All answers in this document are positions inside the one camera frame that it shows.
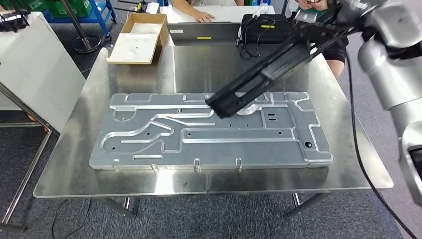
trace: cardboard box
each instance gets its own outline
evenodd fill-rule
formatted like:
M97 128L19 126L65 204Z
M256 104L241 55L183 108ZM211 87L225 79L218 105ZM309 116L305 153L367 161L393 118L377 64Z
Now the cardboard box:
M160 34L158 36L157 46L165 46L169 37L167 30L167 16L166 14L146 14L146 13L132 13L129 15L126 24L123 26L121 33L130 33L135 23L154 23L162 24Z
M142 64L142 65L151 65L156 62L161 54L162 47L164 47L167 43L167 39L169 38L169 33L167 30L167 16L165 14L146 14L146 13L131 13L129 18L127 19L126 24L123 26L121 33L134 33L134 34L157 34L158 39L151 46L151 48L155 48L153 55L151 56L150 61L133 61L133 60L114 60L113 53L111 57L108 59L108 62L111 64Z

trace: cable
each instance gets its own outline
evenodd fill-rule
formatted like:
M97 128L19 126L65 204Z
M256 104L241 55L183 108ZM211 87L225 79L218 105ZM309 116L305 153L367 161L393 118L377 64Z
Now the cable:
M53 220L53 224L51 225L51 236L53 237L53 239L56 239L56 237L54 236L54 225L56 224L56 220L57 220L57 216L59 214L59 210L60 208L63 206L63 204L65 204L65 202L67 202L68 200L64 200L56 209L56 215L54 216L54 220ZM91 208L91 202L92 199L90 199L89 203L88 203L88 209L87 212L85 213L84 219L82 220L82 223L79 225L78 228L76 228L75 230L71 231L70 233L66 234L62 239L66 239L67 237L69 237L70 235L72 235L73 233L77 232L78 230L80 230L84 225L85 225L85 221L88 217L88 212L90 211Z
M243 23L241 25L242 30L241 30L240 36L237 37L237 41L236 41L236 47L237 48L239 48L240 45L241 45L241 48L239 50L240 54L242 56L244 56L244 54L247 53L251 58L258 57L259 55L256 55L256 53L258 51L259 40L260 40L261 36L266 31L268 31L271 28L271 26L274 26L277 21L280 21L280 20L274 20L274 19L271 19L271 18L268 18L268 17L260 16L260 17L253 17L253 18L249 19L246 23ZM261 34L259 34L258 39L257 39L257 43L256 43L256 47L255 47L255 52L254 52L254 54L252 54L247 48L247 32L248 32L249 27L254 25L254 24L262 24L262 23L270 23L270 22L272 22L270 27L265 29L263 32L261 32Z
M384 207L387 209L387 211L393 216L393 218L400 224L400 226L409 234L409 236L412 239L418 239L412 231L403 223L403 221L397 216L397 214L390 208L390 206L385 202L385 200L382 198L378 190L375 188L374 184L372 183L371 179L368 176L368 173L365 170L365 167L363 166L362 159L360 157L359 147L357 143L357 133L356 133L356 116L355 116L355 103L353 98L353 82L352 82L352 66L350 63L350 56L348 52L346 51L346 59L347 59L347 65L348 65L348 71L349 71L349 86L350 86L350 105L351 105L351 113L352 113L352 130L353 130L353 141L355 144L355 150L356 150L356 156L357 160L359 162L360 169L363 172L363 175L365 176L366 180L368 181L369 185L371 186L372 191L374 191L375 195L377 196L378 200L384 205Z

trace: blue shelf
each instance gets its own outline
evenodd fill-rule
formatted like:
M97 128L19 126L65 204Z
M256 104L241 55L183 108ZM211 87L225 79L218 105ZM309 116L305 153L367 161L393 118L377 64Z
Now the blue shelf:
M100 12L100 14L102 14L104 12L104 10L107 8L106 7L106 3L105 2L96 2L95 3L97 6L98 11ZM53 18L53 16L50 14L50 12L47 10L44 10L42 12L42 14L44 15L45 19L47 20L48 23L72 23L72 21L70 21L70 18L68 17L64 17L64 18ZM104 19L104 22L108 21L108 18L110 17L111 11L108 11L107 16ZM94 13L94 10L91 9L91 13L89 16L87 17L78 17L78 22L79 23L98 23L98 19Z

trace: white table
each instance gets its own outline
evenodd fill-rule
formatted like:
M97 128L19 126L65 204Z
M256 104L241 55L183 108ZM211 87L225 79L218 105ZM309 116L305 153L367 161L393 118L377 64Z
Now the white table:
M59 133L84 86L79 71L40 12L30 26L0 33L0 83ZM17 110L0 96L0 110Z
M254 14L258 6L195 6L198 11L203 11L215 17L214 22L229 21L242 22L246 14ZM167 15L168 23L195 22L195 19L172 6L160 7L160 13ZM269 6L268 14L275 14L272 6Z

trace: embossed metal sheet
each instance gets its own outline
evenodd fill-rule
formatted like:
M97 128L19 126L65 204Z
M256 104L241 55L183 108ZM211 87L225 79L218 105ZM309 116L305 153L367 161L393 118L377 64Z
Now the embossed metal sheet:
M323 167L333 162L306 92L268 92L220 119L210 93L115 94L90 157L103 170Z

